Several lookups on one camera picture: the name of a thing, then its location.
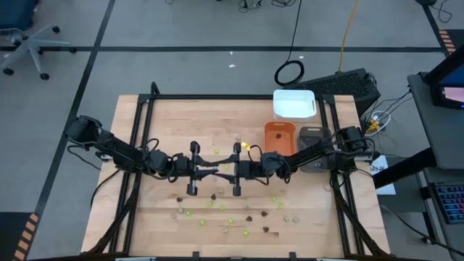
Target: yellow cable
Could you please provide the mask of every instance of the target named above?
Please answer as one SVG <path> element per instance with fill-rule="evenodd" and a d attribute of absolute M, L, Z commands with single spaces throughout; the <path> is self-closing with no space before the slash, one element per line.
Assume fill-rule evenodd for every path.
<path fill-rule="evenodd" d="M 345 34 L 343 36 L 343 42 L 341 43 L 339 73 L 341 72 L 341 64 L 343 63 L 343 50 L 345 49 L 345 40 L 347 39 L 348 30 L 349 30 L 349 27 L 351 25 L 351 22 L 353 21 L 353 17 L 355 15 L 356 7 L 357 7 L 358 2 L 359 2 L 359 0 L 356 0 L 355 6 L 353 7 L 353 10 L 351 11 L 351 15 L 349 16 L 348 26 L 347 26 L 347 29 L 345 30 Z"/>

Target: office chair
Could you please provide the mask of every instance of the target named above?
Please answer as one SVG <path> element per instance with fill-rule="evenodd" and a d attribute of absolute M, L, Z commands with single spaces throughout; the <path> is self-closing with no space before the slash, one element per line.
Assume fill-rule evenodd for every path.
<path fill-rule="evenodd" d="M 42 46 L 70 47 L 70 52 L 75 53 L 77 49 L 71 47 L 70 43 L 64 41 L 42 40 L 50 32 L 59 33 L 59 27 L 47 25 L 30 37 L 24 34 L 24 30 L 32 25 L 32 15 L 36 2 L 31 0 L 0 0 L 0 36 L 7 36 L 17 46 L 7 59 L 0 65 L 6 75 L 13 75 L 14 71 L 10 65 L 25 56 L 28 52 L 32 56 L 41 79 L 48 80 L 50 76 L 42 70 L 38 55 L 42 55 Z"/>

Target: computer monitor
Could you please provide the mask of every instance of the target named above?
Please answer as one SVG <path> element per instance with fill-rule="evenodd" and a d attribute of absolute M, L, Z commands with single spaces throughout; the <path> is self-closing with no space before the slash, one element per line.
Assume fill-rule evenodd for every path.
<path fill-rule="evenodd" d="M 424 77 L 434 105 L 464 109 L 464 47 L 460 47 Z"/>

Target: black keyboard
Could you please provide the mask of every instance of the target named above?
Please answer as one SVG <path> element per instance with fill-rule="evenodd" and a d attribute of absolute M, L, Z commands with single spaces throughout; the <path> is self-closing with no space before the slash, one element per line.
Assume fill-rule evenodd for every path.
<path fill-rule="evenodd" d="M 448 224 L 464 223 L 464 183 L 434 183 L 442 214 Z"/>
<path fill-rule="evenodd" d="M 327 78 L 323 80 L 311 80 L 295 86 L 294 89 L 311 90 L 315 94 L 338 94 L 353 95 L 354 97 L 363 97 L 369 94 L 367 82 L 357 73 Z"/>

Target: orange container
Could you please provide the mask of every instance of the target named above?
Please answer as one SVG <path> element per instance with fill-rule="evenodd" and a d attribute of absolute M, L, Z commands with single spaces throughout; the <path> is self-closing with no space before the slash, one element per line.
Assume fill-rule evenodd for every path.
<path fill-rule="evenodd" d="M 295 124 L 288 122 L 269 122 L 264 127 L 265 152 L 278 152 L 283 156 L 295 154 Z"/>

